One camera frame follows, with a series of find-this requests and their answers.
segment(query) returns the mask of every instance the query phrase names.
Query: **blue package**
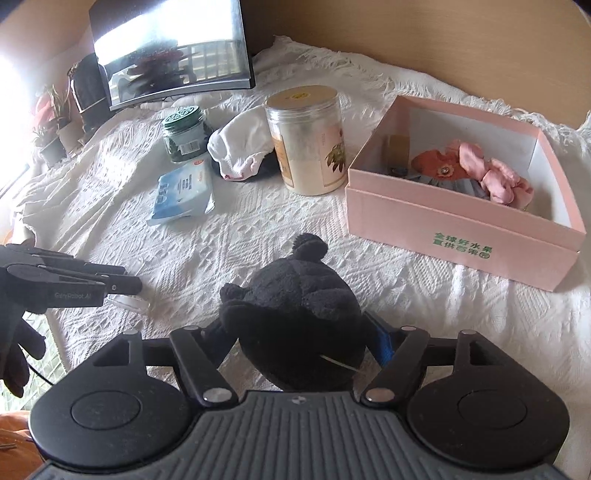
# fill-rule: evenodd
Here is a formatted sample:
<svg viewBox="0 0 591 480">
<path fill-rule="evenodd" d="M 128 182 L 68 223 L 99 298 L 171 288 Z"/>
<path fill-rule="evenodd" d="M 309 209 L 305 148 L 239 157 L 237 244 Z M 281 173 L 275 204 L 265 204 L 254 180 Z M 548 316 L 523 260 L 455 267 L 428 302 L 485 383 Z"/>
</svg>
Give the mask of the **blue package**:
<svg viewBox="0 0 591 480">
<path fill-rule="evenodd" d="M 162 175 L 148 225 L 159 225 L 177 218 L 199 216 L 213 210 L 211 156 L 204 153 Z"/>
</svg>

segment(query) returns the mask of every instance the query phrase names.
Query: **wooden headboard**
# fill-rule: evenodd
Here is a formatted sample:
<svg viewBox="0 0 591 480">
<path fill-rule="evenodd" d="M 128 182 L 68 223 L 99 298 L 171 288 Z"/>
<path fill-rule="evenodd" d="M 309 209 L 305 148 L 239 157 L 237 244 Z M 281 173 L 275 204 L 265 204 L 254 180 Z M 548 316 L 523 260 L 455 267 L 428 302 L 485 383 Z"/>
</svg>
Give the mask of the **wooden headboard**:
<svg viewBox="0 0 591 480">
<path fill-rule="evenodd" d="M 578 127 L 591 110 L 591 25 L 572 0 L 241 1 L 254 53 L 288 35 L 426 72 L 556 123 Z M 0 54 L 26 73 L 78 41 L 91 4 L 25 0 L 0 25 Z"/>
</svg>

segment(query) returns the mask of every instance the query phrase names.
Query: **green jar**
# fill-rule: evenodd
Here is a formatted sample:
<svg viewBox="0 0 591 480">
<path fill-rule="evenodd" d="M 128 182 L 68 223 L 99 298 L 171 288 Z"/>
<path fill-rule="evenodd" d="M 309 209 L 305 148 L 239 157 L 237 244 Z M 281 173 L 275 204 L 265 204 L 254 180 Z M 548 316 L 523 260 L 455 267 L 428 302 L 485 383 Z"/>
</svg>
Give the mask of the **green jar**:
<svg viewBox="0 0 591 480">
<path fill-rule="evenodd" d="M 198 106 L 184 106 L 162 121 L 164 144 L 170 160 L 185 162 L 207 151 L 211 127 Z"/>
</svg>

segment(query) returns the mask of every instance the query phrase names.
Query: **textured white blanket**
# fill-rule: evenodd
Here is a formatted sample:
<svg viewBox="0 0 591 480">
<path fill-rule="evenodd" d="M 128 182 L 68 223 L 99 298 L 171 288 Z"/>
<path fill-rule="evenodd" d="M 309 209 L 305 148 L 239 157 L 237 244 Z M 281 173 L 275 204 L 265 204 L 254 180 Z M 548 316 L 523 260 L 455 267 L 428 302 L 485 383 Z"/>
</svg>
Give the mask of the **textured white blanket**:
<svg viewBox="0 0 591 480">
<path fill-rule="evenodd" d="M 148 315 L 111 304 L 100 309 L 49 312 L 67 369 L 117 333 L 141 329 L 145 338 L 187 324 L 208 324 L 218 291 L 243 284 L 288 254 L 301 232 L 330 246 L 326 262 L 351 286 L 363 307 L 395 325 L 414 324 L 433 336 L 480 331 L 559 393 L 571 414 L 571 432 L 558 466 L 576 480 L 591 465 L 591 252 L 588 244 L 558 292 L 522 284 L 434 258 L 377 244 L 347 233 L 344 191 L 321 197 L 290 194 L 280 177 L 253 183 L 214 182 L 216 208 L 207 217 L 148 227 L 154 189 L 170 171 L 160 121 L 171 107 L 199 104 L 219 128 L 238 112 L 280 90 L 305 84 L 335 87 L 341 95 L 349 161 L 399 93 L 475 106 L 530 121 L 548 135 L 591 225 L 591 120 L 575 131 L 541 115 L 511 109 L 501 100 L 471 97 L 428 75 L 279 38 L 255 59 L 257 87 L 152 103 L 127 109 L 107 122 L 80 157 L 35 178 L 18 208 L 38 246 L 94 262 L 145 262 L 142 294 Z M 239 352 L 223 372 L 237 390 L 265 381 Z M 157 372 L 166 376 L 166 372 Z"/>
</svg>

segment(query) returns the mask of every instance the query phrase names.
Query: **pink cardboard box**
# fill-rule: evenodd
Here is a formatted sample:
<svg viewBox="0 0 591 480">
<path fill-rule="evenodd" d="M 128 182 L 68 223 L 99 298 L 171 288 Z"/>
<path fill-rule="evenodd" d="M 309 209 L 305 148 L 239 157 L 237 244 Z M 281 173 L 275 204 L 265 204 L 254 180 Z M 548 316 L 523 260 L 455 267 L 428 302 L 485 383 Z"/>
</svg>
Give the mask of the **pink cardboard box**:
<svg viewBox="0 0 591 480">
<path fill-rule="evenodd" d="M 535 188 L 526 212 L 387 175 L 454 139 L 513 167 Z M 554 290 L 586 231 L 564 171 L 536 127 L 470 107 L 398 96 L 349 169 L 349 232 Z"/>
</svg>

